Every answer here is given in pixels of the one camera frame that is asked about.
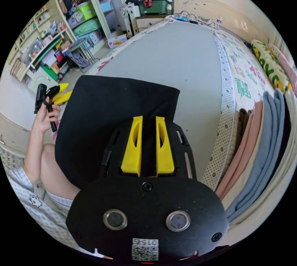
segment gray bed sheet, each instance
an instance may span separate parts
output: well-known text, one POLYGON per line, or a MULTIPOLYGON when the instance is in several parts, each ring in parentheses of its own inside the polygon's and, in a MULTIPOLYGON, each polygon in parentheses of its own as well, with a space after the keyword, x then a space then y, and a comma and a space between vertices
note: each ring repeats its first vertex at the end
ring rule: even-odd
POLYGON ((216 141, 222 103, 221 66, 212 31, 183 22, 168 24, 126 47, 97 75, 180 90, 174 122, 187 136, 200 181, 216 141))

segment water bottle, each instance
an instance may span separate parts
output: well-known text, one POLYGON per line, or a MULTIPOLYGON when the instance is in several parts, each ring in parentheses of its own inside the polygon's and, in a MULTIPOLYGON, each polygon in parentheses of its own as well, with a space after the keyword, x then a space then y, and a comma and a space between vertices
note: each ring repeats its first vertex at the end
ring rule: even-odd
POLYGON ((220 28, 220 24, 222 23, 222 17, 220 16, 218 19, 217 19, 217 23, 216 23, 216 30, 218 30, 220 28))
POLYGON ((171 4, 167 4, 166 6, 166 14, 171 15, 172 14, 172 6, 171 4))

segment blue storage box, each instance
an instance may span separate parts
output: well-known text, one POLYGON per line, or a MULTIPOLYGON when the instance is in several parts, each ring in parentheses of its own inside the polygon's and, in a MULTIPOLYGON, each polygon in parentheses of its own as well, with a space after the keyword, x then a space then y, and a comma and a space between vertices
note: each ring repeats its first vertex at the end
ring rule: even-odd
POLYGON ((77 24, 79 24, 80 22, 83 22, 84 21, 84 19, 83 18, 81 18, 81 20, 80 21, 77 21, 76 19, 74 19, 74 18, 69 18, 68 19, 68 24, 69 24, 69 26, 71 27, 71 28, 73 28, 73 27, 75 27, 77 24))
POLYGON ((113 9, 111 1, 100 3, 100 7, 101 7, 103 13, 113 9))

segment red strap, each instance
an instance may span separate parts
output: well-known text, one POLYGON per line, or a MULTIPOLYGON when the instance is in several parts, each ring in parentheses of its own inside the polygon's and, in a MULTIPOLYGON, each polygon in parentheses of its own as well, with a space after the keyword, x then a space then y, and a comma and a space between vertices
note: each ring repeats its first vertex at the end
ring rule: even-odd
POLYGON ((143 4, 145 8, 150 8, 152 6, 152 0, 144 0, 143 4))

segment hand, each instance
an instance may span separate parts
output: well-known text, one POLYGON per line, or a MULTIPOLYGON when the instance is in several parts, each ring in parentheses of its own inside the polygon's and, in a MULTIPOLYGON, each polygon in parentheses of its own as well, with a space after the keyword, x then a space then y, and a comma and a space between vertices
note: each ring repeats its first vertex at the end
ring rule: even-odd
POLYGON ((46 132, 51 128, 50 122, 58 122, 58 117, 60 115, 60 106, 52 105, 53 111, 48 112, 46 106, 42 103, 40 109, 38 110, 35 118, 35 125, 42 133, 46 132))

